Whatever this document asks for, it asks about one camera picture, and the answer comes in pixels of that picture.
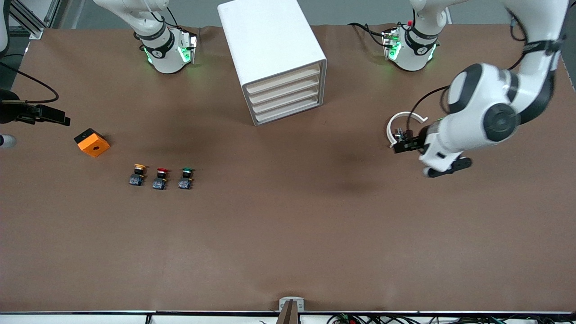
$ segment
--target green led light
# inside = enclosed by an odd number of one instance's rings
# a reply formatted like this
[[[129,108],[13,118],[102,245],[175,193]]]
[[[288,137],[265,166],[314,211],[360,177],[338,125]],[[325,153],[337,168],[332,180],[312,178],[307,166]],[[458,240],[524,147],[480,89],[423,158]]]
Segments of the green led light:
[[[434,46],[432,46],[432,49],[430,50],[430,56],[428,56],[428,61],[432,59],[432,55],[434,55],[435,49],[436,49],[436,44],[434,44]]]
[[[150,64],[153,64],[152,59],[150,58],[150,54],[148,54],[148,50],[146,49],[146,47],[144,48],[144,53],[146,53],[146,56],[148,57],[148,62],[150,62]]]
[[[190,62],[190,51],[188,51],[186,48],[181,47],[178,47],[178,49],[180,50],[180,56],[182,56],[182,61],[184,61],[184,63]]]
[[[395,60],[398,57],[398,52],[402,49],[400,42],[396,42],[396,44],[390,49],[390,55],[388,58],[391,60]]]

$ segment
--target black cable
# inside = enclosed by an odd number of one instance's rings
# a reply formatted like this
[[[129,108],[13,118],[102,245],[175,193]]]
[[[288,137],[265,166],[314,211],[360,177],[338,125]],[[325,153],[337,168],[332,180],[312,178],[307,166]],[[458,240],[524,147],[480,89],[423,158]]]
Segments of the black cable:
[[[328,318],[328,320],[326,321],[326,324],[330,324],[330,321],[337,318],[338,315],[332,315],[330,318]]]
[[[369,318],[372,322],[374,322],[374,324],[382,324],[382,320],[381,320],[380,317],[378,317],[378,316],[374,316],[374,317],[368,316],[368,318]]]
[[[538,322],[538,324],[544,324],[544,321],[542,321],[542,319],[538,316],[535,315],[531,315],[531,314],[513,314],[511,316],[509,316],[506,319],[512,319],[512,318],[517,318],[517,319],[535,319],[536,322]]]
[[[358,324],[368,324],[368,323],[366,323],[366,321],[364,321],[360,316],[352,315],[352,316],[350,316],[350,317],[352,317],[352,319],[353,319],[356,323],[358,323]]]
[[[393,316],[393,315],[386,315],[386,316],[390,319],[389,321],[386,321],[386,323],[390,323],[392,321],[395,321],[395,322],[398,322],[400,324],[406,324],[406,323],[400,321],[396,316]]]
[[[152,15],[152,17],[154,17],[154,19],[156,19],[156,21],[166,23],[166,25],[168,25],[168,26],[170,26],[170,27],[174,27],[174,28],[177,28],[177,29],[179,29],[179,30],[182,30],[182,27],[180,27],[180,26],[178,26],[178,25],[170,24],[169,22],[166,22],[166,19],[164,19],[164,16],[160,15],[160,17],[162,18],[162,20],[160,20],[160,19],[158,19],[158,17],[156,17],[156,15],[154,14],[154,12],[150,12],[150,14]]]
[[[416,110],[416,107],[418,107],[418,105],[426,98],[428,98],[429,96],[435,94],[438,91],[442,91],[444,89],[448,89],[450,86],[449,85],[445,85],[441,88],[435,89],[430,91],[429,93],[425,94],[422,98],[420,98],[416,104],[414,105],[414,107],[412,108],[412,110],[410,111],[410,114],[408,114],[408,119],[406,120],[406,130],[410,129],[410,119],[412,119],[412,114],[414,113],[414,111]]]
[[[415,26],[416,26],[416,10],[414,10],[414,8],[412,8],[412,25],[410,25],[408,30],[415,28]]]
[[[168,13],[170,14],[170,16],[172,16],[172,20],[174,21],[174,24],[176,26],[178,26],[178,22],[176,21],[176,18],[174,18],[174,15],[172,14],[172,10],[170,10],[170,8],[166,7],[166,10],[168,10]]]
[[[363,29],[365,32],[367,32],[367,33],[371,33],[372,35],[376,35],[376,36],[382,36],[382,34],[380,34],[380,33],[377,33],[377,32],[375,32],[375,31],[371,31],[370,28],[367,27],[368,24],[361,25],[361,24],[359,24],[359,23],[357,23],[357,22],[351,22],[351,23],[348,24],[348,26],[360,27],[360,28],[362,28],[362,29]]]
[[[444,98],[446,97],[446,92],[448,91],[448,89],[450,89],[450,87],[444,89],[444,91],[442,91],[442,93],[440,94],[440,108],[442,108],[442,111],[444,113],[446,113],[447,115],[450,115],[450,111],[448,110],[448,108],[444,104]]]
[[[398,318],[401,318],[403,320],[405,320],[408,323],[412,323],[412,324],[420,324],[418,321],[416,321],[415,319],[412,319],[410,317],[404,317],[404,316],[398,316]]]
[[[8,55],[4,55],[3,58],[7,58],[7,57],[10,57],[10,56],[21,56],[21,57],[24,57],[24,54],[8,54]]]
[[[518,60],[516,61],[516,63],[512,64],[512,66],[510,66],[508,68],[508,70],[512,70],[513,68],[517,67],[518,64],[520,64],[520,62],[522,62],[522,59],[524,58],[524,54],[520,55],[520,58],[518,58]]]
[[[24,72],[20,72],[18,70],[16,70],[15,68],[8,66],[2,62],[0,62],[0,65],[2,65],[3,67],[12,70],[22,76],[25,76],[26,78],[29,78],[32,81],[38,82],[39,84],[43,85],[44,87],[46,87],[46,89],[50,90],[53,94],[54,94],[54,98],[52,99],[48,99],[48,100],[25,100],[26,103],[28,104],[45,104],[45,103],[52,103],[55,102],[56,100],[58,100],[60,98],[60,95],[58,95],[58,92],[56,92],[56,90],[52,89],[49,85],[45,84],[44,82],[38,80],[37,78],[34,78],[32,76],[27,75]]]
[[[376,44],[378,44],[378,45],[380,45],[380,46],[382,46],[382,47],[385,47],[385,48],[392,48],[392,45],[380,43],[380,42],[376,39],[376,37],[374,37],[374,36],[376,35],[376,36],[382,37],[382,34],[381,34],[381,33],[377,33],[377,32],[375,32],[375,31],[371,31],[370,28],[368,27],[368,24],[365,24],[364,26],[362,26],[361,24],[359,24],[359,23],[357,23],[357,22],[351,22],[351,23],[348,24],[348,26],[357,26],[357,27],[360,27],[360,28],[362,28],[362,30],[364,30],[365,32],[367,32],[367,33],[370,35],[370,37],[372,37],[372,40],[374,40],[374,41],[376,42]]]
[[[512,23],[510,24],[510,35],[512,36],[512,38],[514,40],[519,40],[524,42],[524,45],[526,45],[526,43],[528,42],[528,37],[526,36],[526,29],[524,28],[524,25],[522,24],[522,22],[518,19],[518,17],[516,17],[516,15],[508,10],[508,13],[512,16],[513,21],[515,21],[518,24],[518,27],[520,27],[520,30],[522,31],[522,35],[524,35],[523,39],[518,39],[514,36],[514,33],[512,32],[513,30],[513,26]],[[512,66],[510,66],[508,68],[508,70],[512,70],[513,68],[517,67],[518,64],[520,64],[520,62],[522,61],[522,59],[524,58],[524,53],[522,53],[522,55],[520,55],[520,58],[518,58],[518,60],[516,61],[516,63],[512,64]]]
[[[514,35],[514,26],[516,26],[516,17],[512,16],[512,19],[510,20],[510,36],[512,37],[513,40],[516,40],[518,42],[525,42],[526,41],[526,34],[524,34],[524,38],[518,38]]]

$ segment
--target electronic components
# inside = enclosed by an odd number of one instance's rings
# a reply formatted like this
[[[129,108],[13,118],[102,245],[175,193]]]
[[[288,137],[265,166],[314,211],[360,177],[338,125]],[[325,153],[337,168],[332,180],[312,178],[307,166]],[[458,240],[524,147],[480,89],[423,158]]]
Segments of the electronic components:
[[[180,189],[192,189],[192,174],[194,173],[194,169],[191,168],[183,168],[182,169],[182,178],[178,181],[178,188]]]
[[[146,170],[146,166],[142,164],[134,164],[134,174],[130,176],[129,184],[133,186],[142,186],[144,183],[144,172]],[[183,168],[182,169],[182,178],[178,181],[178,188],[180,189],[192,189],[192,182],[194,179],[192,178],[194,174],[194,169],[192,168]],[[165,190],[166,184],[168,182],[168,169],[165,168],[158,168],[156,178],[152,182],[152,188],[156,190]]]
[[[110,148],[110,144],[104,137],[91,128],[74,137],[74,141],[82,152],[93,157],[99,156]]]
[[[146,167],[142,164],[134,164],[134,174],[130,176],[129,184],[133,186],[142,186],[144,182],[144,170]]]
[[[166,176],[168,175],[168,169],[158,168],[157,178],[154,179],[152,183],[152,188],[157,190],[164,190],[166,188]]]

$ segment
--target white robotic arm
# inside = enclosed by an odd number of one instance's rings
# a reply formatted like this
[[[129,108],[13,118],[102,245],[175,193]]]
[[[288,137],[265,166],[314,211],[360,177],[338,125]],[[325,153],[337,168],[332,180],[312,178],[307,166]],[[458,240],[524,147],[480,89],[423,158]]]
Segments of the white robotic arm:
[[[196,35],[169,26],[160,12],[168,0],[94,0],[124,20],[144,45],[148,61],[162,73],[174,73],[194,62]]]
[[[417,71],[432,59],[438,35],[447,22],[445,9],[468,0],[410,0],[414,20],[383,37],[386,57],[406,71]]]
[[[538,117],[554,91],[554,72],[569,0],[504,0],[522,24],[526,45],[518,74],[486,63],[469,66],[448,93],[450,114],[395,145],[396,153],[418,149],[426,176],[467,168],[463,151],[496,145]]]

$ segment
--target robotic arm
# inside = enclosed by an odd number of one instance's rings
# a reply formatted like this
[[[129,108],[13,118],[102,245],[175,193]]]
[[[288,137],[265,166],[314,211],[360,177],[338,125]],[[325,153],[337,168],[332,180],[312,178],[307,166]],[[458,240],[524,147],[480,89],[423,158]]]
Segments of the robotic arm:
[[[406,71],[417,71],[432,59],[438,35],[446,25],[448,6],[468,0],[410,0],[414,20],[401,25],[383,37],[386,57]]]
[[[144,45],[148,61],[161,73],[175,73],[194,62],[196,35],[168,25],[160,11],[168,0],[94,0],[124,20]]]
[[[8,51],[8,45],[9,45],[8,14],[10,12],[10,0],[0,0],[0,7],[3,9],[2,15],[0,15],[0,59],[1,59]],[[4,67],[7,69],[12,69],[7,65],[4,65]],[[61,124],[64,126],[69,126],[70,118],[66,117],[65,112],[41,104],[41,103],[53,102],[56,99],[58,99],[58,96],[56,96],[56,98],[52,100],[40,100],[40,101],[20,100],[20,98],[15,93],[8,90],[0,89],[0,124],[9,123],[12,121],[19,121],[29,123],[32,125],[34,125],[36,122],[51,122]],[[0,147],[13,146],[15,143],[16,140],[11,135],[0,134]]]
[[[448,93],[450,114],[394,146],[396,153],[420,150],[426,176],[469,167],[472,161],[461,157],[463,151],[510,138],[519,125],[538,117],[552,97],[569,0],[503,3],[526,33],[520,72],[479,63],[454,78]]]

